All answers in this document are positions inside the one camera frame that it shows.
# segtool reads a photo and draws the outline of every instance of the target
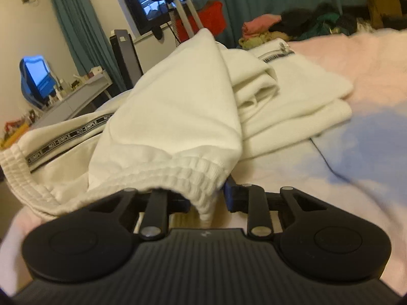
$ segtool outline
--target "metal pin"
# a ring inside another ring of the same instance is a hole
[[[145,236],[145,237],[155,237],[158,236],[159,234],[161,234],[161,229],[159,229],[156,226],[148,226],[148,227],[144,227],[141,231],[140,231],[141,235]]]
[[[273,231],[270,228],[265,227],[265,226],[257,226],[257,227],[254,227],[251,230],[251,232],[254,236],[266,237],[266,236],[269,236]]]

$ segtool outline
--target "small item on desk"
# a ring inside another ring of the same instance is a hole
[[[85,82],[87,82],[89,80],[88,75],[84,75],[83,77],[81,77],[81,76],[74,74],[74,78],[77,79],[81,84],[84,84]]]
[[[75,80],[72,84],[72,90],[76,90],[79,86],[81,85],[81,82],[79,80]]]
[[[48,106],[52,107],[56,102],[58,102],[58,98],[56,96],[48,95]]]
[[[60,85],[64,89],[66,94],[69,94],[72,92],[72,87],[64,79],[60,79]]]
[[[90,72],[93,73],[93,75],[97,75],[103,72],[103,68],[101,66],[93,67],[92,70],[90,70]]]
[[[28,131],[29,127],[35,122],[37,116],[34,110],[30,110],[21,119],[9,121],[4,126],[5,135],[0,139],[0,148],[7,149],[17,142],[17,140]]]
[[[60,87],[57,84],[55,84],[54,89],[55,89],[55,94],[56,94],[56,97],[58,98],[58,100],[63,101],[64,98],[62,97],[62,94],[60,92]]]
[[[59,86],[59,89],[60,89],[60,93],[61,93],[62,97],[65,98],[66,95],[67,95],[67,94],[66,94],[66,91],[62,88],[61,85]]]

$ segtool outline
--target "desk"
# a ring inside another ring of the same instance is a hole
[[[31,128],[45,127],[76,117],[102,92],[111,99],[109,92],[106,90],[111,84],[112,81],[106,71],[95,75],[84,85],[68,94],[63,101],[59,101],[52,106]]]

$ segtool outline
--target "red bag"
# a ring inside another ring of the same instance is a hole
[[[198,15],[203,26],[210,30],[214,36],[221,34],[226,28],[226,21],[223,17],[222,6],[223,4],[221,1],[209,1],[201,10],[198,11]],[[197,33],[198,26],[192,15],[189,15],[188,19],[194,33]],[[180,18],[176,20],[176,25],[180,41],[187,41],[189,37]]]

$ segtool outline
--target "folded white cloth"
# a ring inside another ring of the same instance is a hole
[[[274,69],[258,58],[248,58],[241,49],[218,45],[229,72],[239,118],[248,120],[278,92]]]
[[[350,106],[339,100],[353,90],[344,77],[325,71],[300,54],[291,54],[282,39],[249,52],[270,61],[279,91],[259,112],[242,122],[241,159],[305,140],[351,117]]]

